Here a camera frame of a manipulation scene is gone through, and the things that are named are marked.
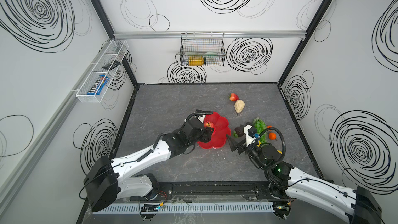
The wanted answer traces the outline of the red flower-shaped fruit bowl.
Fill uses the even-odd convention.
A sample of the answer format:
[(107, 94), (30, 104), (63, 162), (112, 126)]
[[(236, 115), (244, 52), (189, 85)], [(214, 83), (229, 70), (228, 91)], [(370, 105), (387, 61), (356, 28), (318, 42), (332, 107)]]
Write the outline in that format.
[(212, 115), (206, 115), (204, 121), (213, 122), (215, 124), (215, 130), (210, 142), (198, 142), (199, 146), (203, 149), (222, 148), (227, 141), (227, 135), (231, 135), (231, 129), (229, 128), (227, 118), (220, 116), (217, 112), (213, 112)]

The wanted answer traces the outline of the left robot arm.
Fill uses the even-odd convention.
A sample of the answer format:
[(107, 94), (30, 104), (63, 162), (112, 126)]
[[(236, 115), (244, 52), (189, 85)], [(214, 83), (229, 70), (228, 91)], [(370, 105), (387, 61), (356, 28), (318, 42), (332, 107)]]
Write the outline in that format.
[(182, 127), (159, 134), (153, 145), (133, 154), (110, 159), (99, 158), (84, 179), (83, 189), (93, 212), (99, 212), (116, 200), (127, 197), (156, 196), (159, 183), (152, 174), (138, 176), (142, 170), (184, 154), (197, 142), (211, 140), (214, 128), (202, 120), (186, 120)]

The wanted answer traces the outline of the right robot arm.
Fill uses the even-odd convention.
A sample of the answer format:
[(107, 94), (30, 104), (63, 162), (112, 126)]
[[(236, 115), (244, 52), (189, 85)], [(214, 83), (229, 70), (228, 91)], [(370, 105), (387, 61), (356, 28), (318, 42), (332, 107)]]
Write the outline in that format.
[(323, 209), (348, 224), (382, 224), (382, 210), (373, 195), (363, 187), (349, 188), (309, 175), (283, 162), (282, 152), (271, 144), (255, 145), (250, 136), (228, 136), (232, 151), (245, 153), (261, 169), (268, 190), (277, 199), (298, 199)]

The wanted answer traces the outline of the dark mangosteen with green calyx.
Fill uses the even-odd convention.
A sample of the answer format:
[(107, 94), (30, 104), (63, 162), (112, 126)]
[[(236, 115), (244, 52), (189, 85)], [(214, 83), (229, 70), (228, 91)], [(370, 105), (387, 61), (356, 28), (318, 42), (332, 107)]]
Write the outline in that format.
[(244, 129), (242, 127), (236, 127), (233, 131), (233, 136), (235, 138), (240, 138), (244, 135)]

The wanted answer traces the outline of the fake red apple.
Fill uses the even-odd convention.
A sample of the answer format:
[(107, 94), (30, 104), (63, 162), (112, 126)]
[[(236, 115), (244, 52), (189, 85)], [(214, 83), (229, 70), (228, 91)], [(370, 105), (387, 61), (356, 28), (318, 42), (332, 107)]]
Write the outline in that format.
[(214, 129), (215, 128), (215, 124), (213, 122), (211, 122), (211, 121), (206, 121), (206, 122), (204, 122), (204, 128), (206, 128), (206, 129), (208, 129), (208, 128)]

